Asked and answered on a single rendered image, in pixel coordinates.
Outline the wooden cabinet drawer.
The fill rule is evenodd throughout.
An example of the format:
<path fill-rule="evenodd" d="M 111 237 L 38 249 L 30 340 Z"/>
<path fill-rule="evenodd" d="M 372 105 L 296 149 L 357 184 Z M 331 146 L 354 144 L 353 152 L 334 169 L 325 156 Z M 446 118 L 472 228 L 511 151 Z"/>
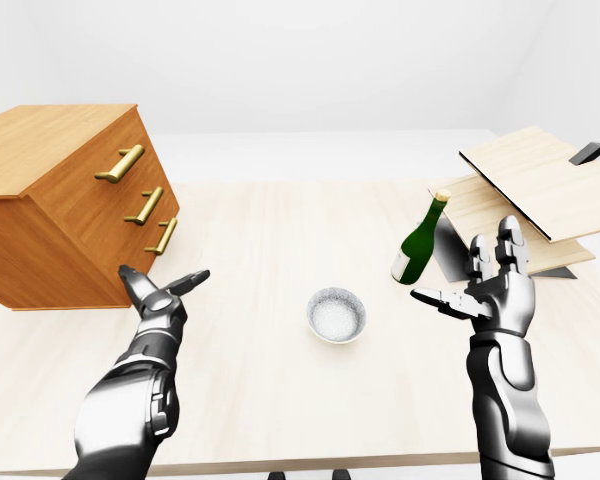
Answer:
<path fill-rule="evenodd" d="M 144 153 L 117 183 L 95 175 L 111 169 L 122 158 L 113 157 L 86 177 L 87 188 L 70 205 L 66 221 L 97 265 L 116 274 L 121 264 L 148 272 L 157 255 L 147 252 L 161 239 L 160 225 L 179 211 L 174 192 L 151 141 L 137 143 Z"/>
<path fill-rule="evenodd" d="M 136 215 L 147 198 L 143 191 L 160 186 L 164 193 L 144 225 L 125 222 L 125 216 Z M 113 299 L 107 306 L 128 306 L 130 300 L 118 275 L 119 266 L 126 264 L 135 270 L 147 273 L 157 255 L 145 252 L 144 248 L 155 246 L 164 229 L 158 225 L 176 217 L 179 205 L 166 176 L 158 171 L 143 174 L 127 174 L 119 183 L 103 183 L 108 194 L 102 209 L 98 211 L 98 222 L 90 240 L 101 270 L 111 282 Z"/>
<path fill-rule="evenodd" d="M 79 239 L 66 221 L 66 216 L 79 192 L 87 188 L 86 177 L 111 159 L 114 149 L 118 151 L 132 148 L 142 138 L 149 139 L 149 136 L 137 108 L 132 106 L 36 182 L 32 187 L 31 196 L 48 207 L 52 217 L 59 221 L 72 237 Z"/>

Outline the pale wooden slat board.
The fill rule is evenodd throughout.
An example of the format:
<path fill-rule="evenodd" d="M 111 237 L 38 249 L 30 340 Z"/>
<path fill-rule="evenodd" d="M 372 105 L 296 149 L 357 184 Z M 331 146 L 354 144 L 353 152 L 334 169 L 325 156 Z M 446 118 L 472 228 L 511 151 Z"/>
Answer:
<path fill-rule="evenodd" d="M 451 193 L 444 215 L 467 248 L 470 247 L 474 236 L 483 234 L 487 247 L 491 254 L 494 254 L 501 219 L 514 215 L 527 243 L 529 274 L 566 267 L 595 258 L 592 252 L 575 239 L 550 243 L 478 174 L 452 180 L 432 180 L 427 185 L 427 189 L 432 196 L 440 189 L 446 189 Z"/>

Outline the wooden cabinet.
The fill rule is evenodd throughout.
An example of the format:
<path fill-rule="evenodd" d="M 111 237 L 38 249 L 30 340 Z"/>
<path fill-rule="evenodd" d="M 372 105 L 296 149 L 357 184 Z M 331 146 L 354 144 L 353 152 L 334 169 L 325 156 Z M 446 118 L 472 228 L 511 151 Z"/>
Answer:
<path fill-rule="evenodd" d="M 133 104 L 22 105 L 0 114 L 0 303 L 112 308 L 111 282 L 32 187 Z"/>

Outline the pale wooden board dark edge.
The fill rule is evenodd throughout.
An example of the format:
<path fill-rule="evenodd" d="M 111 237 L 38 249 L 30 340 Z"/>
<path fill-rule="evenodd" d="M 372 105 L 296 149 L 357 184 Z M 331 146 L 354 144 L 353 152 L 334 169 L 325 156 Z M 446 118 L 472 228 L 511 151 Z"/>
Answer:
<path fill-rule="evenodd" d="M 600 232 L 600 156 L 575 166 L 580 150 L 530 126 L 460 155 L 554 243 Z"/>

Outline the white speckled bowl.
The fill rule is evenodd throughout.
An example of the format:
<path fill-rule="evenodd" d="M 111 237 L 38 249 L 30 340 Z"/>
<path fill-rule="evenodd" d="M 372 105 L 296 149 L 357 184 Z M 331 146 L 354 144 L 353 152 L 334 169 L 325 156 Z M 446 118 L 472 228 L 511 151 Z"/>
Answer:
<path fill-rule="evenodd" d="M 350 343 L 366 327 L 366 309 L 361 300 L 339 287 L 317 291 L 308 301 L 306 315 L 313 333 L 331 344 Z"/>

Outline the green glass bottle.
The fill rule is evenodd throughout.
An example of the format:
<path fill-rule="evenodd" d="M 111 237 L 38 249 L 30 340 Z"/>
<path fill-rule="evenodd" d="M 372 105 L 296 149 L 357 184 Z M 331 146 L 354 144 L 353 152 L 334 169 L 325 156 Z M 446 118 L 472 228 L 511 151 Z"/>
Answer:
<path fill-rule="evenodd" d="M 423 273 L 433 254 L 436 225 L 450 197 L 449 190 L 437 190 L 423 221 L 402 242 L 391 267 L 391 276 L 400 284 L 414 284 Z"/>

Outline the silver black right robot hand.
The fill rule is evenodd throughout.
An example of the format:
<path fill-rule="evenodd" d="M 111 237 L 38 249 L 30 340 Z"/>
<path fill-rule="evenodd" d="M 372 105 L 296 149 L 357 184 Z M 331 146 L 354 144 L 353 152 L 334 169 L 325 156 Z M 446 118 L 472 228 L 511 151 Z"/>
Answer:
<path fill-rule="evenodd" d="M 527 272 L 529 251 L 515 216 L 501 219 L 495 258 L 499 271 L 493 272 L 485 236 L 471 241 L 466 273 L 469 283 L 461 293 L 415 288 L 410 295 L 440 313 L 472 321 L 475 332 L 504 331 L 523 337 L 535 312 L 535 286 Z"/>

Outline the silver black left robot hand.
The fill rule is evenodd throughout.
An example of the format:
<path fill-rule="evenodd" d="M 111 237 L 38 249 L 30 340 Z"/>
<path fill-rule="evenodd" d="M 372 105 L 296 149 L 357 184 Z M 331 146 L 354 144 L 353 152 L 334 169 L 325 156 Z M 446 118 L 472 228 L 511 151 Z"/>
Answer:
<path fill-rule="evenodd" d="M 172 311 L 181 305 L 181 297 L 206 281 L 210 271 L 187 274 L 163 288 L 158 288 L 146 274 L 125 264 L 119 267 L 118 275 L 141 319 L 148 320 L 152 314 L 172 315 Z"/>

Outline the black wedge block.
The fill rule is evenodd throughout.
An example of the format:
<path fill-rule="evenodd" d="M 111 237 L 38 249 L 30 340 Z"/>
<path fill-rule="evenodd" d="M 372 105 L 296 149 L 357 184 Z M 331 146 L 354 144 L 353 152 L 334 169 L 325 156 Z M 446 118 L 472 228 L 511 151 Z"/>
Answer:
<path fill-rule="evenodd" d="M 600 156 L 600 142 L 589 142 L 585 147 L 578 151 L 569 162 L 575 166 L 580 166 L 596 160 Z"/>

